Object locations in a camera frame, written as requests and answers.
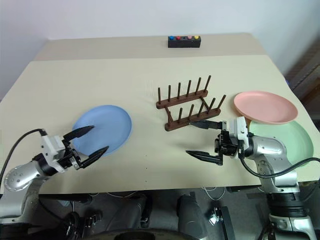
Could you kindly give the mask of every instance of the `green plate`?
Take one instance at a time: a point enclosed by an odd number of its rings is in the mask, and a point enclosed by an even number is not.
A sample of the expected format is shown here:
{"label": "green plate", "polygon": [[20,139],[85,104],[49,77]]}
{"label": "green plate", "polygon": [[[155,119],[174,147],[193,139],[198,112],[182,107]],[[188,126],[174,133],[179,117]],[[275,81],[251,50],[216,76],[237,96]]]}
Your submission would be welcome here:
{"label": "green plate", "polygon": [[249,131],[254,135],[279,139],[284,143],[291,164],[312,158],[314,145],[306,130],[296,121],[281,125],[268,125],[252,121]]}

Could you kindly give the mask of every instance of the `table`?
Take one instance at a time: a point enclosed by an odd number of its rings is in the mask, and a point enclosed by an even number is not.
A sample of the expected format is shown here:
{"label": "table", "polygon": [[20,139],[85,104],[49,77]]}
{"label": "table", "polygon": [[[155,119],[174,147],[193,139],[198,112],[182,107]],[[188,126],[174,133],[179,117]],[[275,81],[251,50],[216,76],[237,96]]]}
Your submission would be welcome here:
{"label": "table", "polygon": [[[310,135],[314,156],[320,157],[320,134],[284,77],[250,34],[201,36],[200,49],[168,49],[167,38],[123,37],[50,41],[30,62],[0,103],[1,163],[14,142],[25,132],[44,128],[49,135],[68,133],[76,120],[100,105],[124,108],[132,119],[132,134],[114,154],[86,169],[56,174],[41,188],[42,194],[120,192],[258,185],[239,160],[224,158],[223,166],[202,162],[185,150],[214,152],[218,130],[187,126],[166,132],[167,114],[156,109],[158,87],[162,98],[172,95],[181,82],[181,94],[196,88],[208,75],[209,102],[226,94],[221,114],[214,121],[239,116],[233,98],[243,91],[262,90],[281,95],[298,109],[296,121]],[[174,119],[191,104],[170,107]],[[41,138],[28,136],[16,148],[7,171],[26,163],[40,151]],[[256,169],[252,160],[248,165]],[[311,162],[297,169],[299,181],[319,178],[319,165]]]}

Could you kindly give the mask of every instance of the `floor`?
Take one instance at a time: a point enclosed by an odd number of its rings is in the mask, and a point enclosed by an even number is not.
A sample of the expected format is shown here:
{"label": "floor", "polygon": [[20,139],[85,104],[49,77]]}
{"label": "floor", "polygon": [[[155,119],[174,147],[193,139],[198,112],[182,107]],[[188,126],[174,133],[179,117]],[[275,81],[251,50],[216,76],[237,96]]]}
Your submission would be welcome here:
{"label": "floor", "polygon": [[[223,189],[223,187],[219,187],[209,193],[213,198],[217,198],[221,195]],[[303,188],[301,194],[303,195],[304,192],[307,193],[308,191],[308,188]],[[148,191],[148,194],[152,195],[153,198],[153,209],[150,216],[149,227],[177,230],[177,200],[183,194],[189,194],[190,192],[195,192],[195,197],[204,215],[209,210],[213,209],[213,207],[228,207],[236,239],[256,240],[268,219],[269,209],[265,194],[257,188],[232,193],[226,191],[223,198],[219,201],[212,201],[201,188],[152,190]],[[124,196],[128,193],[122,192],[118,194]],[[318,189],[316,194],[314,194],[308,202],[314,203],[314,199],[319,199],[319,197],[320,190]],[[90,204],[85,205],[82,203],[75,203],[75,211],[80,216],[84,216],[84,214],[88,212],[102,212],[102,221],[99,221],[90,230],[91,234],[97,234],[106,229],[109,221],[124,201],[126,201],[125,198],[117,198],[110,196],[107,193],[100,193],[93,196]],[[72,206],[70,204],[62,206],[57,200],[43,199],[42,202],[48,209],[60,217],[64,217],[72,210]],[[315,223],[317,223],[317,216],[320,216],[319,209],[317,208],[316,210],[318,212],[313,210],[311,214],[312,221],[315,221]],[[52,227],[57,224],[57,221],[54,218],[49,217],[48,213],[40,207],[37,210],[34,221],[35,224],[38,223],[42,225],[45,222],[47,227]],[[224,239],[222,225],[220,223],[212,226],[209,221],[206,221],[206,228],[208,230],[209,239]]]}

